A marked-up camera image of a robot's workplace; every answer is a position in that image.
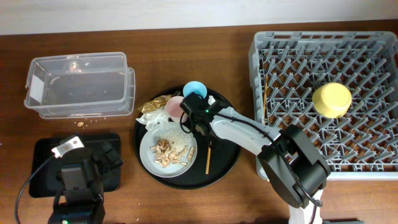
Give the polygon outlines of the blue plastic cup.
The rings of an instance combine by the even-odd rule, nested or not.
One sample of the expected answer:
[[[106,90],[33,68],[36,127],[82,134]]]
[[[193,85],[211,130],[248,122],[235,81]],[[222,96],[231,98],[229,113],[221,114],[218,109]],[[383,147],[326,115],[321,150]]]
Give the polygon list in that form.
[[[206,98],[208,92],[206,86],[201,82],[191,81],[183,87],[183,96],[187,97],[191,93],[196,93],[202,98]]]

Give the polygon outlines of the pink plastic cup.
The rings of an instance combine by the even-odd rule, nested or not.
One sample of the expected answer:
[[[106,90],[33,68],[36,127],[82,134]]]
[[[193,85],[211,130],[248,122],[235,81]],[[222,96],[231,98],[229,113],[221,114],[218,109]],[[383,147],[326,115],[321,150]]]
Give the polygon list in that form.
[[[183,96],[173,96],[166,103],[165,110],[169,118],[175,123],[184,123],[188,119],[188,115],[181,109],[180,104],[183,101]]]

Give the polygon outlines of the yellow plastic bowl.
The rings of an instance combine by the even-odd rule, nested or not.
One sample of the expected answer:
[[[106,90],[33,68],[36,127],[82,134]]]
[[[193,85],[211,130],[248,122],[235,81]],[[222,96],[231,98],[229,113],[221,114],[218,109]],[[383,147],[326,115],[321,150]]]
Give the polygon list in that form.
[[[326,118],[340,118],[351,106],[352,95],[340,83],[327,83],[316,89],[312,96],[316,111]]]

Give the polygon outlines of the wooden chopstick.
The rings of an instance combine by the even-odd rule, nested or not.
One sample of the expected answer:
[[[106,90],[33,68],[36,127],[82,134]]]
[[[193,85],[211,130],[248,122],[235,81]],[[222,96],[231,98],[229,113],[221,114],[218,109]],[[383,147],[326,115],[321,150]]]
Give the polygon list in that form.
[[[205,174],[208,175],[210,171],[210,159],[211,159],[211,147],[208,146],[208,152],[206,157],[206,167],[205,167]]]
[[[264,75],[264,94],[263,94],[264,119],[267,118],[267,84],[268,84],[268,76]]]

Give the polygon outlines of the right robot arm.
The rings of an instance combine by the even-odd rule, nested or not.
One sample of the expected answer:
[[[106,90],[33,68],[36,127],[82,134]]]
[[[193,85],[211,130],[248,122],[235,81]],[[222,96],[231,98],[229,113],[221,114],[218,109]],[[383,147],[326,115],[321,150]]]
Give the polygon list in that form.
[[[320,197],[331,170],[302,128],[266,126],[196,93],[183,98],[180,107],[191,132],[231,141],[257,157],[272,188],[289,205],[289,223],[323,223]]]

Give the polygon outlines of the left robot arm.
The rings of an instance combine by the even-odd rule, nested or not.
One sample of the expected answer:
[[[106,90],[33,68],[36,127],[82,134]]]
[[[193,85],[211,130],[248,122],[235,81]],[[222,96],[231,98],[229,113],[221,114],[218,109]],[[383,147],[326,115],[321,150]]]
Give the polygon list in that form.
[[[104,175],[118,169],[123,161],[108,142],[99,148],[81,147],[66,152],[58,179],[63,187],[53,201],[49,223],[102,223]]]

